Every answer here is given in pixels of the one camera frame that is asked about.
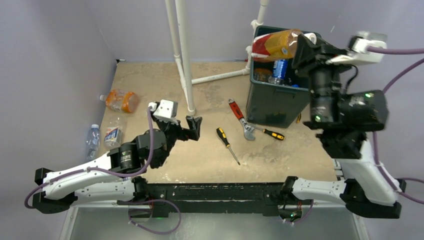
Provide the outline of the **orange label bottle far left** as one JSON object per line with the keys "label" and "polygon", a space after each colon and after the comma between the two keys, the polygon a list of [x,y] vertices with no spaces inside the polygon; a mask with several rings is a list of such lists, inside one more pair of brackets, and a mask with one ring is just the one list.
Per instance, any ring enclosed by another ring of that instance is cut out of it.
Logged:
{"label": "orange label bottle far left", "polygon": [[128,114],[133,113],[140,102],[135,92],[121,89],[112,89],[108,94],[100,95],[99,100],[111,111]]}

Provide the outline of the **clear water bottle left edge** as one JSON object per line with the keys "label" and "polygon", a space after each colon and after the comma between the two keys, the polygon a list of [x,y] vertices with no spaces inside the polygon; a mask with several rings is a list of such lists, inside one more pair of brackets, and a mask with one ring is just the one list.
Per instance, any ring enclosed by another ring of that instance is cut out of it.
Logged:
{"label": "clear water bottle left edge", "polygon": [[92,161],[96,158],[100,149],[100,126],[92,124],[86,137],[86,160]]}

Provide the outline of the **blue white label bottle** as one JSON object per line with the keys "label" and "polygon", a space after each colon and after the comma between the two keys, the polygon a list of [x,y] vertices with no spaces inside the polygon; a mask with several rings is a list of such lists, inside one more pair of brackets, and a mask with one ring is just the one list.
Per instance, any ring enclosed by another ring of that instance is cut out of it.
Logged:
{"label": "blue white label bottle", "polygon": [[113,115],[109,119],[106,133],[103,139],[104,146],[107,150],[115,149],[121,146],[124,138],[125,121],[118,115]]}

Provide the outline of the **yellow black screwdriver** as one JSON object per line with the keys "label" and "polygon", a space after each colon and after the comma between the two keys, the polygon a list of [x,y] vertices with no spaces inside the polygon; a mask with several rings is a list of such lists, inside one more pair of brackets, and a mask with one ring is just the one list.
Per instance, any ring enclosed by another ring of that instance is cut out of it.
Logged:
{"label": "yellow black screwdriver", "polygon": [[275,132],[275,131],[272,131],[272,130],[268,130],[266,128],[261,128],[261,127],[258,127],[256,125],[251,125],[251,127],[255,128],[256,130],[263,132],[264,134],[266,134],[266,135],[268,135],[268,136],[270,136],[270,137],[272,137],[276,140],[283,141],[285,139],[285,136],[281,133],[278,133],[278,132]]}
{"label": "yellow black screwdriver", "polygon": [[240,166],[241,163],[238,160],[237,156],[235,155],[234,151],[231,149],[231,144],[229,143],[228,138],[227,138],[227,135],[224,132],[224,130],[221,127],[218,127],[216,129],[216,133],[217,133],[218,137],[220,138],[220,140],[225,145],[225,147],[230,151],[230,153],[233,156],[233,158],[235,159],[236,163]]}

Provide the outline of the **red adjustable wrench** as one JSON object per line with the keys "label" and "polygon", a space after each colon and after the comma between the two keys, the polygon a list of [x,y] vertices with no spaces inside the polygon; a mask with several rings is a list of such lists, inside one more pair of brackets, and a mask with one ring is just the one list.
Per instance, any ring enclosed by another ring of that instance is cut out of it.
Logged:
{"label": "red adjustable wrench", "polygon": [[234,115],[236,116],[236,118],[238,119],[238,121],[241,123],[243,127],[244,138],[248,141],[254,141],[256,139],[254,136],[255,128],[248,124],[241,109],[239,108],[238,104],[235,102],[233,98],[228,99],[228,104],[232,112],[234,113]]}

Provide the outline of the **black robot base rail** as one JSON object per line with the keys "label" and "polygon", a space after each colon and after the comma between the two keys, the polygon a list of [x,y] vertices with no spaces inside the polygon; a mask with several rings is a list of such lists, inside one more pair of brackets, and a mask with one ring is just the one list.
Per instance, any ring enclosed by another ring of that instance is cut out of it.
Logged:
{"label": "black robot base rail", "polygon": [[121,206],[147,205],[154,218],[170,213],[261,214],[278,216],[283,206],[300,200],[284,194],[282,182],[248,183],[146,183],[136,184],[135,197],[119,200]]}

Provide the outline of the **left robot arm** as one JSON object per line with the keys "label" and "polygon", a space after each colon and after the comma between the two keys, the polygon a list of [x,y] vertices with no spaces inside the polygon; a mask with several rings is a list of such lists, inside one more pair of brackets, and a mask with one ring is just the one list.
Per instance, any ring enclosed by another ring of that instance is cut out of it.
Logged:
{"label": "left robot arm", "polygon": [[25,198],[25,207],[55,214],[90,202],[146,203],[149,191],[141,174],[162,167],[177,141],[200,139],[202,117],[186,116],[186,121],[188,128],[175,118],[151,112],[145,133],[100,157],[66,170],[37,169],[37,188]]}

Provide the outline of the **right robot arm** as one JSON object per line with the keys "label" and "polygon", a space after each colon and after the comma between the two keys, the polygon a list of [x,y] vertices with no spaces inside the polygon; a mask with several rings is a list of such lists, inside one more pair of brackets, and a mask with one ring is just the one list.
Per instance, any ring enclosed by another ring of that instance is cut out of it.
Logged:
{"label": "right robot arm", "polygon": [[387,49],[387,36],[362,31],[351,37],[345,49],[320,37],[297,38],[292,68],[309,80],[310,120],[305,125],[320,130],[317,138],[325,152],[338,161],[344,179],[338,181],[286,178],[280,191],[283,202],[320,200],[345,206],[370,219],[398,219],[398,197],[406,182],[392,177],[373,155],[369,132],[385,128],[389,116],[382,90],[348,93],[341,73],[358,65],[379,63]]}

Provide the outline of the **orange juice bottle white cap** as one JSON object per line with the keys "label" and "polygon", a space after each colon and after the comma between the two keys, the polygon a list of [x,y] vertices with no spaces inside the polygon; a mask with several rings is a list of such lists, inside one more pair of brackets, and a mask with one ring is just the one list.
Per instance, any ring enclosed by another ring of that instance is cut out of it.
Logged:
{"label": "orange juice bottle white cap", "polygon": [[253,71],[253,79],[258,82],[268,83],[273,72],[266,68],[256,68]]}

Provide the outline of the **dark green plastic bin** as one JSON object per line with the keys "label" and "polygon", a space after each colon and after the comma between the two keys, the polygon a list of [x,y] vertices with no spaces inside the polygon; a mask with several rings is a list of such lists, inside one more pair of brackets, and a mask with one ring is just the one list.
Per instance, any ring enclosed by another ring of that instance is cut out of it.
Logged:
{"label": "dark green plastic bin", "polygon": [[[259,26],[254,38],[279,31],[296,28],[278,28]],[[293,58],[288,59],[288,68],[285,74],[299,87],[276,85],[260,82],[253,79],[253,72],[257,68],[273,71],[275,61],[260,62],[250,57],[250,87],[246,102],[246,119],[253,124],[288,128],[292,122],[299,119],[302,111],[309,104],[309,80],[299,77],[292,69]]]}

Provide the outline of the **amber tea bottle red label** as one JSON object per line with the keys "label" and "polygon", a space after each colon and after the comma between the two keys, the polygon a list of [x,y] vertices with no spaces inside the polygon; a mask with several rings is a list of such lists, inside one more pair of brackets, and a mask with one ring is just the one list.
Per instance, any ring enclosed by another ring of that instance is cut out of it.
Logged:
{"label": "amber tea bottle red label", "polygon": [[304,35],[313,44],[317,43],[318,36],[313,32],[304,33],[299,29],[282,30],[255,37],[250,55],[256,62],[292,59],[296,54],[300,35]]}

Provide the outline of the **pepsi bottle blue cap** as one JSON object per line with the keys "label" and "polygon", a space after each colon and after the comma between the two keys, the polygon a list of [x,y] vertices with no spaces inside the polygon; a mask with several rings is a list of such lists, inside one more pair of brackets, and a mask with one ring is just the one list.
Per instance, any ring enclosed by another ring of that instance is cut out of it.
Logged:
{"label": "pepsi bottle blue cap", "polygon": [[287,59],[275,61],[273,64],[272,74],[268,78],[268,83],[298,88],[298,84],[294,84],[290,78],[286,77],[288,66],[289,61]]}

